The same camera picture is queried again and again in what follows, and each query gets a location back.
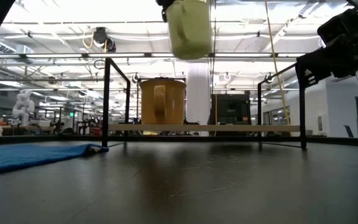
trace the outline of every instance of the white column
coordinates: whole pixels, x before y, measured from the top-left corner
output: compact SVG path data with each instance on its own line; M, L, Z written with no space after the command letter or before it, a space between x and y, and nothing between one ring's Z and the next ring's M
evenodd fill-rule
M189 63L186 76L186 119L207 124L211 112L210 74L207 63Z

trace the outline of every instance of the blue mat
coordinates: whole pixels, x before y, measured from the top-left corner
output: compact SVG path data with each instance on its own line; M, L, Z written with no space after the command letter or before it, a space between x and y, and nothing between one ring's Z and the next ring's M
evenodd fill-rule
M0 146L0 172L39 166L108 151L108 148L96 144L83 144L79 146L36 146L30 144Z

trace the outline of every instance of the dark floor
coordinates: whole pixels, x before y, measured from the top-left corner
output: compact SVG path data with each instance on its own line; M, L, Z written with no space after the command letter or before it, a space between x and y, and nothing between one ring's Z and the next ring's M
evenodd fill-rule
M358 223L358 147L128 143L0 174L0 223Z

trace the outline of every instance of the wooden board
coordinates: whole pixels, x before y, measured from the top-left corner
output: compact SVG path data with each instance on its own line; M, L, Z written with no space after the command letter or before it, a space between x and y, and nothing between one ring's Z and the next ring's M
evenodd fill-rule
M297 125L172 125L172 124L110 124L110 131L278 131L297 132Z

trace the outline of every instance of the orange mug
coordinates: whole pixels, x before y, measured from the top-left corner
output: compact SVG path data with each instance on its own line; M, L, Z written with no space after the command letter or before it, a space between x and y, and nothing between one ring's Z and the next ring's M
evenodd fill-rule
M142 124L183 124L186 84L170 79L144 81Z

